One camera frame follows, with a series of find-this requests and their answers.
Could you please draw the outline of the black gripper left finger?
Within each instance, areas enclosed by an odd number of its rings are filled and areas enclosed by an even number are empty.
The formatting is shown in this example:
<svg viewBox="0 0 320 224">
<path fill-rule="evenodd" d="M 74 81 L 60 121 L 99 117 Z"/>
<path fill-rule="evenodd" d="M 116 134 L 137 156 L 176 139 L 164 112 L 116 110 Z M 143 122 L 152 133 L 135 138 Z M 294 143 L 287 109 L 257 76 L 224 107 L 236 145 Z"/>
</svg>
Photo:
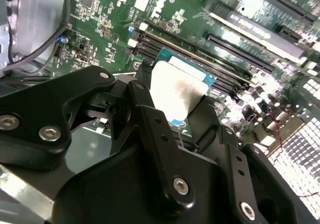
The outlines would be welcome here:
<svg viewBox="0 0 320 224">
<path fill-rule="evenodd" d="M 116 147 L 110 157 L 138 147 L 156 183 L 156 203 L 170 216 L 193 208 L 196 194 L 180 150 L 141 81 L 124 82 L 93 66 L 3 96 L 0 107 L 2 164 L 52 170 L 64 160 L 72 132 L 104 117 Z"/>
</svg>

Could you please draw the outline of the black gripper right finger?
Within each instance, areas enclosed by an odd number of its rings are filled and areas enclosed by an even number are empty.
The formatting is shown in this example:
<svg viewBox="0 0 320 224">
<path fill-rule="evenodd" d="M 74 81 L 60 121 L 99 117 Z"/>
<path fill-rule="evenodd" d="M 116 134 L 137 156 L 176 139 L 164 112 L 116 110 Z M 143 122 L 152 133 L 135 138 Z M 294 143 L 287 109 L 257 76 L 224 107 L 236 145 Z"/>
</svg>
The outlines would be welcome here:
<svg viewBox="0 0 320 224">
<path fill-rule="evenodd" d="M 221 184 L 236 223 L 315 223 L 265 154 L 253 144 L 239 146 L 235 133 L 220 124 L 207 96 L 187 117 L 200 155 L 221 170 Z"/>
</svg>

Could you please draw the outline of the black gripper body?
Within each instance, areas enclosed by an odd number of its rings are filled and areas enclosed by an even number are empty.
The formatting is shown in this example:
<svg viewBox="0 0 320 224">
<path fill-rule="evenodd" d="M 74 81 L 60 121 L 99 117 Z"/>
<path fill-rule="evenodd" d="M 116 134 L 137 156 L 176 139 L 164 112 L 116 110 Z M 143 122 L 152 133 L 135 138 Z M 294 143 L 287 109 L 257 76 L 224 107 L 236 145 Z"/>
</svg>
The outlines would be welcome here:
<svg viewBox="0 0 320 224">
<path fill-rule="evenodd" d="M 212 161 L 180 151 L 196 189 L 193 208 L 170 216 L 154 197 L 141 150 L 134 146 L 72 177 L 59 191 L 54 223 L 237 223 Z"/>
</svg>

